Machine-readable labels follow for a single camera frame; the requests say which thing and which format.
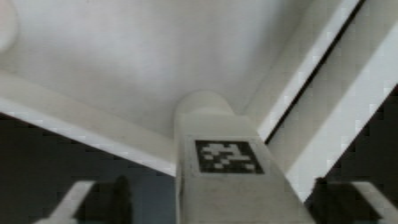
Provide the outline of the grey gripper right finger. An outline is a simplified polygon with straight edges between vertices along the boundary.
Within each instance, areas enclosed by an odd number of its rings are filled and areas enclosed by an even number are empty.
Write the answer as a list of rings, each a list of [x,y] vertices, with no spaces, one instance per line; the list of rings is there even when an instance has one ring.
[[[316,224],[398,224],[398,207],[369,182],[318,178],[305,207]]]

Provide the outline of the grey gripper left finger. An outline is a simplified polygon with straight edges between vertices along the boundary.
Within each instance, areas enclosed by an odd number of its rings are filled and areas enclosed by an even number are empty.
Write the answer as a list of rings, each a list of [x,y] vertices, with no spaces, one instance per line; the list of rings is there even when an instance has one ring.
[[[51,214],[32,224],[131,224],[131,189],[124,176],[113,182],[78,181]]]

